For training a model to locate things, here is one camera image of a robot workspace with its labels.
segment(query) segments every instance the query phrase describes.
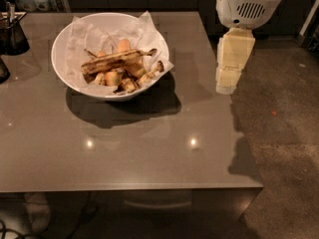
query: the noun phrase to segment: bowl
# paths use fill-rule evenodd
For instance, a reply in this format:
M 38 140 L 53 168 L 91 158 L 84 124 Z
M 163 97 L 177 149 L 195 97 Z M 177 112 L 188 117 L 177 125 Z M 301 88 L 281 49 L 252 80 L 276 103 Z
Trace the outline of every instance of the bowl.
M 139 21 L 139 18 L 123 13 L 96 13 L 85 16 L 81 19 L 84 20 L 86 23 L 93 24 L 109 33 L 119 29 L 123 29 L 126 25 Z M 168 70 L 164 70 L 164 72 L 159 73 L 154 79 L 152 79 L 151 83 L 148 86 L 135 90 L 132 93 L 125 93 L 123 95 L 103 95 L 97 94 L 93 91 L 92 88 L 77 88 L 67 77 L 67 44 L 70 38 L 72 24 L 74 23 L 71 23 L 67 27 L 65 27 L 57 36 L 53 43 L 51 52 L 51 61 L 56 74 L 61 79 L 61 81 L 64 82 L 71 89 L 81 94 L 104 101 L 124 102 L 136 97 L 140 93 L 149 89 L 160 79 L 161 76 L 167 73 Z M 169 51 L 166 41 L 159 31 L 156 31 L 155 33 L 153 33 L 153 35 L 156 36 L 155 40 L 158 40 L 156 41 L 157 46 L 154 48 L 157 48 L 160 51 L 160 55 L 168 60 Z

